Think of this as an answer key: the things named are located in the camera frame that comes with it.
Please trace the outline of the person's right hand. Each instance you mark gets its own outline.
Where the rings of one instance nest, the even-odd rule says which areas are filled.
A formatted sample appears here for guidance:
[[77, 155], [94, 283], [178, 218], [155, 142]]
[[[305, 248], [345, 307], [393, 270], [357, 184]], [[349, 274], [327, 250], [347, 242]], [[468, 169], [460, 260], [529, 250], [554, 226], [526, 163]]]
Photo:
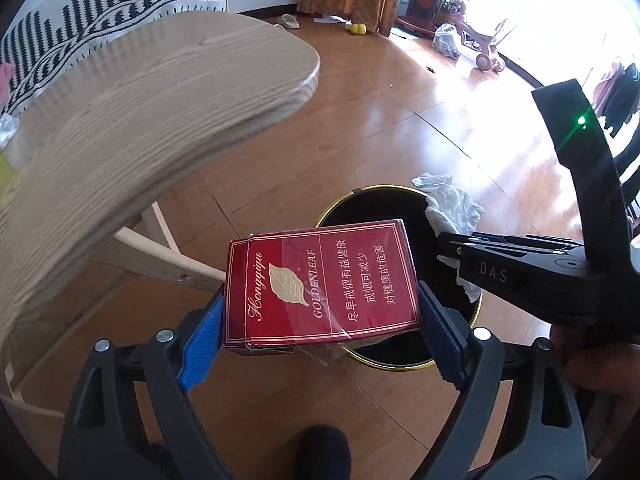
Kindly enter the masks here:
[[603, 460], [613, 451], [639, 408], [639, 346], [613, 342], [596, 346], [578, 328], [553, 325], [550, 339], [559, 351], [572, 386], [616, 396], [613, 415], [593, 456]]

